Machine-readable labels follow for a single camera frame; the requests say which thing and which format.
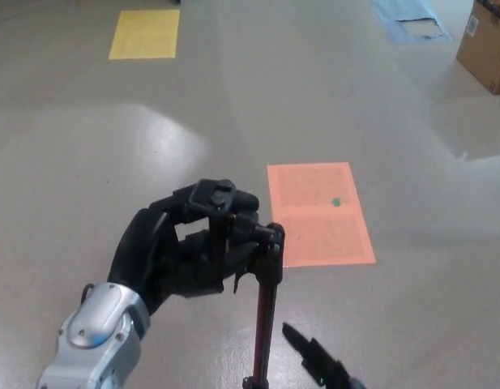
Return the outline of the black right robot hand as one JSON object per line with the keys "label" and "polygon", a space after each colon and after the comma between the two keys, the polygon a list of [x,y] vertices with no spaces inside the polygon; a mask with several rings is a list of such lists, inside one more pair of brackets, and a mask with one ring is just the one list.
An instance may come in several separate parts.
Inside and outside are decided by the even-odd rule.
{"label": "black right robot hand", "polygon": [[308,340],[288,323],[283,323],[282,334],[290,346],[300,354],[302,367],[319,387],[353,388],[351,377],[342,362],[333,358],[315,338]]}

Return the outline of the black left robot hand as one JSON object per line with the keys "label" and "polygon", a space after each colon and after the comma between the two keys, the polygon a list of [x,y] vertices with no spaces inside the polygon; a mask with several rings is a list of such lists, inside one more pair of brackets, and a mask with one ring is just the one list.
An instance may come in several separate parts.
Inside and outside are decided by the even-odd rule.
{"label": "black left robot hand", "polygon": [[150,314],[172,295],[222,293],[244,266],[227,250],[232,218],[259,199],[229,180],[202,179],[140,209],[122,235],[108,280],[136,292]]}

